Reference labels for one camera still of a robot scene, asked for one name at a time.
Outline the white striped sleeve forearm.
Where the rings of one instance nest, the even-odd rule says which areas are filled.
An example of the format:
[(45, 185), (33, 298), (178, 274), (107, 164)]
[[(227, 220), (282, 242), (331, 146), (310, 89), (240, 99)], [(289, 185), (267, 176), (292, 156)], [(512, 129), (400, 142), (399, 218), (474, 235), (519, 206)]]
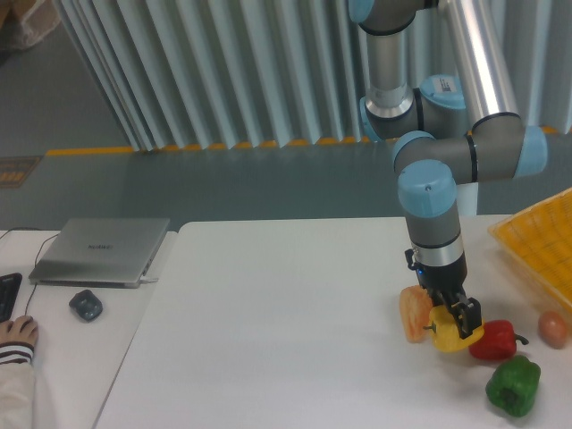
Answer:
[(31, 428), (35, 396), (34, 347), (9, 341), (1, 345), (1, 427)]

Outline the person's hand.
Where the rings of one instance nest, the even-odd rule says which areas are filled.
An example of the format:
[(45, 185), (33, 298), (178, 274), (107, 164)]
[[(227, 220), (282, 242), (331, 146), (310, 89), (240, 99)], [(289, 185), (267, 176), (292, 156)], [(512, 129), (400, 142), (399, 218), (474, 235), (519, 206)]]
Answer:
[(30, 315), (22, 315), (0, 324), (1, 346), (20, 344), (34, 349), (38, 342), (38, 323)]

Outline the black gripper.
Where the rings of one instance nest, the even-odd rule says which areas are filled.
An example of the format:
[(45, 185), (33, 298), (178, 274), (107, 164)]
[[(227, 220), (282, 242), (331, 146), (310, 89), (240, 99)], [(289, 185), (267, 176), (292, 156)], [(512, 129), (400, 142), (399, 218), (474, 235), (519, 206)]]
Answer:
[(405, 251), (408, 268), (416, 273), (419, 285), (427, 291), (433, 307), (452, 304), (450, 313), (460, 336), (471, 336), (482, 325), (481, 304), (467, 297), (463, 283), (467, 277), (465, 254), (443, 266), (423, 265), (414, 257), (414, 250)]

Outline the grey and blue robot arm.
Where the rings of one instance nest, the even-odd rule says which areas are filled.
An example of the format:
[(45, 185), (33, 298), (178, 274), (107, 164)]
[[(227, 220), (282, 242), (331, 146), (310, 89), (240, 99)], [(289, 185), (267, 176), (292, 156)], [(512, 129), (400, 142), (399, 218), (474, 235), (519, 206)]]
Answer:
[[(434, 9), (450, 33), (456, 76), (408, 85), (406, 34), (416, 14)], [(392, 139), (392, 169), (408, 227), (409, 268), (461, 339), (482, 325), (467, 276), (458, 187), (541, 172), (548, 145), (525, 126), (492, 11), (485, 1), (352, 1), (349, 17), (366, 35), (369, 82), (361, 122), (375, 141)]]

